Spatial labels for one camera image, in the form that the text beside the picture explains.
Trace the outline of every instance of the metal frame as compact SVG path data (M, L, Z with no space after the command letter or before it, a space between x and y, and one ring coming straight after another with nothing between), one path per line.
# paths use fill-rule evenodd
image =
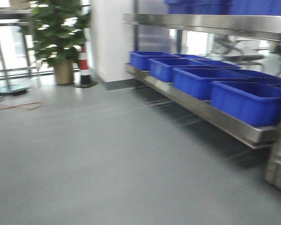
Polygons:
M172 87L171 84L150 76L148 71L140 71L129 64L126 65L126 71L138 81L172 99L253 149L272 146L277 140L278 128L276 126L252 127L213 108L208 102L198 100Z
M133 24L135 30L137 25L147 25L281 41L281 16L125 14L124 20ZM252 127L214 109L207 102L193 98L170 84L153 78L146 71L139 71L130 65L126 65L126 70L138 81L189 109L251 148L272 146L265 180L281 189L281 122L277 127Z
M34 29L32 27L32 16L31 16L31 9L24 9L24 10L0 10L0 20L3 19L21 19L24 17L27 17L29 22L11 22L11 23L0 23L0 26L28 26L29 27L29 31L30 34L32 36L34 36ZM7 83L7 88L10 90L10 79L11 77L8 76L8 72L10 71L19 71L19 70L23 70L26 69L29 73L29 78L32 77L32 69L36 69L36 75L37 75L37 84L38 86L40 86L40 76L39 76L39 70L37 65L35 67L31 66L31 60L30 60L30 56L29 56L29 51L31 51L32 49L28 49L27 47L27 41L26 41L26 36L23 35L22 36L23 39L23 47L24 47L24 51L25 51L25 58L26 58L26 63L27 63L27 67L25 68L15 68L15 69L7 69L6 68L6 64L4 61L4 57L3 57L3 52L2 52L2 48L1 48L1 44L0 44L0 58L1 58L1 63L2 63L2 70L0 70L0 72L4 73L5 76L5 80Z
M124 14L133 25L281 41L281 16Z

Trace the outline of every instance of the stainless steel shelf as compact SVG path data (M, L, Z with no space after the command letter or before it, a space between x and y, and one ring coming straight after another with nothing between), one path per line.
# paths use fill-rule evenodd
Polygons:
M168 83L157 80L150 76L149 72L140 71L129 64L126 65L126 71L132 74L137 80L172 99L253 149L272 146L274 141L277 140L278 130L276 126L252 127L213 108L207 102L198 100L179 91Z
M124 14L134 25L281 41L281 16Z

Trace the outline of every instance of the electrical cord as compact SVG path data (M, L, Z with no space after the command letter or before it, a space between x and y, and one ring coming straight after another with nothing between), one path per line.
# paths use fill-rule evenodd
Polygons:
M32 102L32 103L25 103L25 104L14 105L14 106L0 104L0 111L6 110L6 109L13 109L13 108L21 108L24 110L34 110L34 109L38 109L38 108L42 107L43 105L44 105L43 102Z

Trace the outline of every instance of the floor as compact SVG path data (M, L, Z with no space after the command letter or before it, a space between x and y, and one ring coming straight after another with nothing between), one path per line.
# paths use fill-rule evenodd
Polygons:
M3 101L44 106L0 113L0 225L281 225L269 149L151 89L42 79Z

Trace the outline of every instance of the traffic cone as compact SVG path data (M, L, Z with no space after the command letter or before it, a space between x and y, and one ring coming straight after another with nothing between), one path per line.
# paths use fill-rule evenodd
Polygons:
M75 83L74 86L78 88L89 88L96 84L95 81L92 81L90 77L90 69L88 67L88 57L85 51L85 45L81 46L81 52L79 53L79 67L80 67L80 81Z

